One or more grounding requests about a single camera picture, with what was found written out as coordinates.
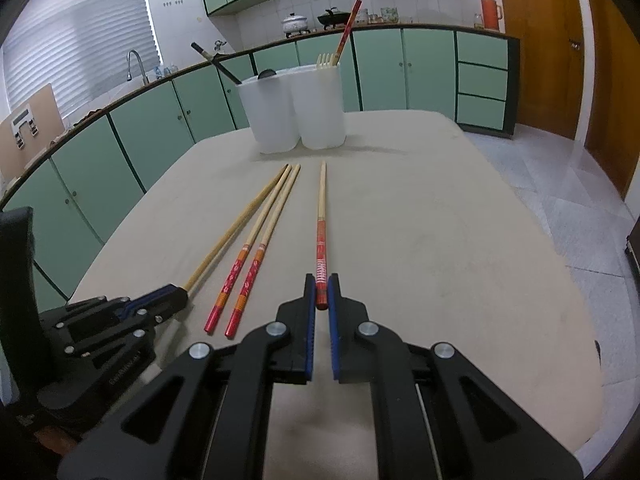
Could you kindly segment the black chopstick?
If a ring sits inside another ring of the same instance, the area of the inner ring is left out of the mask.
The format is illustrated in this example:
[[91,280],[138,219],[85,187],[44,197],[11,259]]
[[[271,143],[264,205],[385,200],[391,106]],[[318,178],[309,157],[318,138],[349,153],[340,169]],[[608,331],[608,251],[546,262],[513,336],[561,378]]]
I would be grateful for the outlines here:
[[217,70],[223,73],[224,76],[230,79],[236,86],[239,86],[240,84],[242,84],[242,80],[240,78],[235,76],[235,74],[231,73],[227,67],[224,67],[222,65],[218,55],[211,55],[196,42],[192,42],[191,48],[194,51],[198,52],[198,54],[201,55],[202,58],[205,58],[207,62],[209,62],[210,64],[213,64],[213,66],[215,66]]

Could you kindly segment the white double utensil holder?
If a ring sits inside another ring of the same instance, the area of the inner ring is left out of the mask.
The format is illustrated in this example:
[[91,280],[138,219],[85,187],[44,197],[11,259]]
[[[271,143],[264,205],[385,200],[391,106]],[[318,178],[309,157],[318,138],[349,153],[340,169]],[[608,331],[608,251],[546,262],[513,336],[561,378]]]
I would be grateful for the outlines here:
[[265,79],[242,81],[238,92],[262,154],[338,148],[346,140],[340,66],[317,64],[276,70]]

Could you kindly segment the metal spoon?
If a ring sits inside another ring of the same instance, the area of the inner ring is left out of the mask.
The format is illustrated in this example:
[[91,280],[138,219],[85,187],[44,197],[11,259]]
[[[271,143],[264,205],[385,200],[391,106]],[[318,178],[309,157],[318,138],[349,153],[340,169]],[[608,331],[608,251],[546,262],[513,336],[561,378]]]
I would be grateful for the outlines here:
[[273,77],[276,76],[277,72],[275,70],[273,70],[272,68],[266,68],[265,70],[262,70],[257,78],[258,79],[265,79],[265,78],[269,78],[269,77]]

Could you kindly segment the white plastic fork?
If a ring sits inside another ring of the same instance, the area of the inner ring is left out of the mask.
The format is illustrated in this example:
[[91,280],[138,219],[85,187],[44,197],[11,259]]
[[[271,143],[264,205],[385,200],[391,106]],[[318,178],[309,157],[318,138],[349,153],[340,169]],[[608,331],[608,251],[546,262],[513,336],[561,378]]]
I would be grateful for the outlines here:
[[321,53],[318,55],[318,58],[317,58],[318,70],[320,70],[320,68],[327,68],[335,65],[336,65],[336,61],[335,61],[334,53]]

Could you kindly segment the plain wooden chopstick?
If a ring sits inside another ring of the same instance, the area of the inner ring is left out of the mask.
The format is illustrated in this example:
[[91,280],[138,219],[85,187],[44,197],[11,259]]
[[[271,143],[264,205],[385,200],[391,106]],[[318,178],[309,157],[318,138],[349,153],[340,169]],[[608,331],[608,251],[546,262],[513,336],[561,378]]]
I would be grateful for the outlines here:
[[201,279],[205,271],[212,264],[213,260],[218,256],[221,252],[221,249],[224,248],[231,240],[231,237],[239,231],[240,227],[247,222],[254,211],[264,202],[266,197],[270,192],[274,190],[277,183],[283,177],[285,170],[288,169],[288,164],[285,164],[280,168],[280,170],[276,173],[276,175],[260,190],[260,192],[244,207],[241,213],[233,220],[231,226],[228,227],[224,231],[224,234],[218,238],[216,243],[210,251],[206,254],[204,259],[198,265],[198,267],[191,274],[190,278],[186,280],[183,284],[182,288],[190,294],[194,289],[195,285],[198,284],[198,281]]

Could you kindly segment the black appliance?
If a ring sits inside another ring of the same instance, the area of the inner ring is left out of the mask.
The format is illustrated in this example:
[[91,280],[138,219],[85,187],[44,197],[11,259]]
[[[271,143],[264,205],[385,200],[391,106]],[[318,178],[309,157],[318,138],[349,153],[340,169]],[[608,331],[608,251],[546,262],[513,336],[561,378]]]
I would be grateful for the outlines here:
[[30,361],[35,349],[38,311],[34,291],[32,207],[1,213],[1,347],[21,398],[34,380]]

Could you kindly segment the green lower cabinets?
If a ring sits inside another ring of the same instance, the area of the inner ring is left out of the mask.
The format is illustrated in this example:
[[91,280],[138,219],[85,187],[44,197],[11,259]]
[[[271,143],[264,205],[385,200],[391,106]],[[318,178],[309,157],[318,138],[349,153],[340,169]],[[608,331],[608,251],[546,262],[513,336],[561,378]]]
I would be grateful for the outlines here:
[[[119,223],[191,146],[247,126],[238,80],[314,64],[337,40],[320,32],[198,64],[93,113],[37,156],[1,205],[34,211],[38,307],[70,300]],[[506,137],[519,70],[515,38],[436,25],[357,28],[340,62],[349,112],[429,110]]]

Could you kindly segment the cardboard box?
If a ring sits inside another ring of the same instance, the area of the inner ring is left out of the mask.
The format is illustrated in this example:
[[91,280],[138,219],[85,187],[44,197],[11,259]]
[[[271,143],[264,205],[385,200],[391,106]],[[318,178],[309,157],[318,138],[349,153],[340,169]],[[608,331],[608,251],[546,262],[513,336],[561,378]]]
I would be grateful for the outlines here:
[[64,132],[52,86],[46,84],[1,124],[0,168],[3,181],[21,177],[27,166]]

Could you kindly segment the window blind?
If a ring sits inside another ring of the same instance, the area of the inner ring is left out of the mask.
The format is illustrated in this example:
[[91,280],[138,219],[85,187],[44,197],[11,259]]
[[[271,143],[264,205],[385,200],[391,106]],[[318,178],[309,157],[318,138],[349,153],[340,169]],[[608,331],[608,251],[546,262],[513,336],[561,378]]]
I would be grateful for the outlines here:
[[146,0],[29,0],[2,44],[10,110],[50,84],[66,117],[159,65]]

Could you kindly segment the white pot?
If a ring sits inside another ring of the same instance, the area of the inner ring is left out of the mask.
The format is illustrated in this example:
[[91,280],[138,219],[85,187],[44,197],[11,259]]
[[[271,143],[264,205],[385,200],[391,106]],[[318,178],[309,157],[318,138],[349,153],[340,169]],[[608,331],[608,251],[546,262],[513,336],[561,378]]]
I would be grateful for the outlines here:
[[294,12],[282,20],[282,29],[286,38],[310,33],[308,18]]

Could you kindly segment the wooden door right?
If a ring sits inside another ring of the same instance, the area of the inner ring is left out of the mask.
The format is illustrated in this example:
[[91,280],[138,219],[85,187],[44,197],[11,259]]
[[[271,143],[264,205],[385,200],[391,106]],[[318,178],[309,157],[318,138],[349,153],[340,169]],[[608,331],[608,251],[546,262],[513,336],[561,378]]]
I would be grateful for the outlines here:
[[639,159],[639,41],[613,0],[589,0],[594,88],[586,148],[626,196]]

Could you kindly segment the wooden door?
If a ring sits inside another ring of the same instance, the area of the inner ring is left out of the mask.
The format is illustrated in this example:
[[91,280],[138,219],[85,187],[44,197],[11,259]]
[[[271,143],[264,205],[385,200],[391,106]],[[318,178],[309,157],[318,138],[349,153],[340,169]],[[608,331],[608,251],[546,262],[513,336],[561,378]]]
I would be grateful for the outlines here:
[[639,41],[613,0],[589,0],[594,88],[586,148],[626,196],[639,159]]
[[520,40],[516,121],[576,136],[584,88],[579,0],[502,0],[506,33]]

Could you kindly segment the black wok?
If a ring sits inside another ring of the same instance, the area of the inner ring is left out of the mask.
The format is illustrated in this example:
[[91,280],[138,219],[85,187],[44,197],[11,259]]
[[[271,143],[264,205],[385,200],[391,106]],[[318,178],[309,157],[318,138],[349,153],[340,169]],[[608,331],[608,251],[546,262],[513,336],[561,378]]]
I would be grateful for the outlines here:
[[338,10],[335,6],[326,9],[323,14],[317,16],[318,23],[324,30],[336,29],[345,26],[349,21],[350,13]]

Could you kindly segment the orange thermos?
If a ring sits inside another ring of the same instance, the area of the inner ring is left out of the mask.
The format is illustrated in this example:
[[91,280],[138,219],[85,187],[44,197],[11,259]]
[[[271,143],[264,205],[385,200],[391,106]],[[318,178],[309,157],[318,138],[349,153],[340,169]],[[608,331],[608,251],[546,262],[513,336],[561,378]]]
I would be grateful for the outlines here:
[[497,0],[480,0],[482,8],[484,27],[488,30],[498,32],[500,21],[503,19],[502,7]]

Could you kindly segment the wooden door left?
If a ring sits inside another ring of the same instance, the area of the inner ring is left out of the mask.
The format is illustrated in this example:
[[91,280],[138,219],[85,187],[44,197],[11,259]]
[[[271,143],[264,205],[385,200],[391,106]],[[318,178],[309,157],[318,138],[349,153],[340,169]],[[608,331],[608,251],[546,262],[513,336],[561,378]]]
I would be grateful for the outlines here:
[[520,40],[516,121],[576,136],[584,88],[579,0],[502,0],[506,33]]

